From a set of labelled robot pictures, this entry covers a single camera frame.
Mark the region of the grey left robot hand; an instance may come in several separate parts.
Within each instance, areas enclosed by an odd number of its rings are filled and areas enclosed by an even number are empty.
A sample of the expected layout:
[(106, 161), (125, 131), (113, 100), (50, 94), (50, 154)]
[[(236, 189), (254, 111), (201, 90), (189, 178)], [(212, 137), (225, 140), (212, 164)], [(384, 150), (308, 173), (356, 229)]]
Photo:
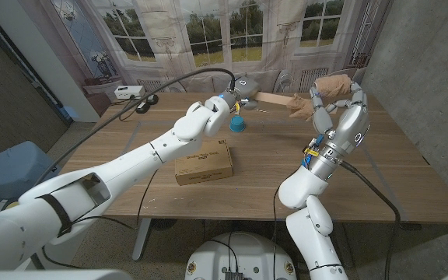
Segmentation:
[(236, 78), (234, 82), (234, 89), (225, 91), (224, 99), (228, 103), (229, 108), (235, 114), (239, 114), (241, 110), (255, 109), (258, 105), (255, 96), (260, 89), (259, 84), (246, 76)]

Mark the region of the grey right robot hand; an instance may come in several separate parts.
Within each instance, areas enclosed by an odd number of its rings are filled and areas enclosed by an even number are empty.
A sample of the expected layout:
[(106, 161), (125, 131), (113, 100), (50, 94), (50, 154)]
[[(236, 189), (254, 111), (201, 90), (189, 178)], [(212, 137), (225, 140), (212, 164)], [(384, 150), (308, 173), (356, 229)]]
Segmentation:
[(319, 134), (328, 137), (327, 145), (343, 156), (359, 146), (370, 126), (367, 95), (357, 82), (351, 82), (350, 92), (350, 100), (340, 100), (328, 106), (330, 109), (346, 108), (335, 128), (328, 109), (323, 105), (319, 83), (315, 82), (315, 86), (310, 89), (314, 109), (313, 126)]

